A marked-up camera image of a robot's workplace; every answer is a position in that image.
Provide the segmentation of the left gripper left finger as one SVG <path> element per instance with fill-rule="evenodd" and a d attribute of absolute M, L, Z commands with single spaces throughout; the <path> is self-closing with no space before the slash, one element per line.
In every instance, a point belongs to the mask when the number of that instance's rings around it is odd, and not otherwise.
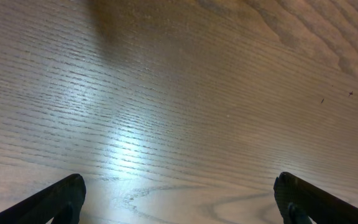
<path fill-rule="evenodd" d="M 0 223 L 78 224 L 86 185 L 80 174 L 71 174 L 31 197 L 0 212 Z"/>

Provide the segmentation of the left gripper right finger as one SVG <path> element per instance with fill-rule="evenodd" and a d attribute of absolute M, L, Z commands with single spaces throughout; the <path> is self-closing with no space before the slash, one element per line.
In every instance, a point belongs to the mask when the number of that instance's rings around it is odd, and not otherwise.
<path fill-rule="evenodd" d="M 289 173 L 282 172 L 273 186 L 284 224 L 358 224 L 358 208 Z"/>

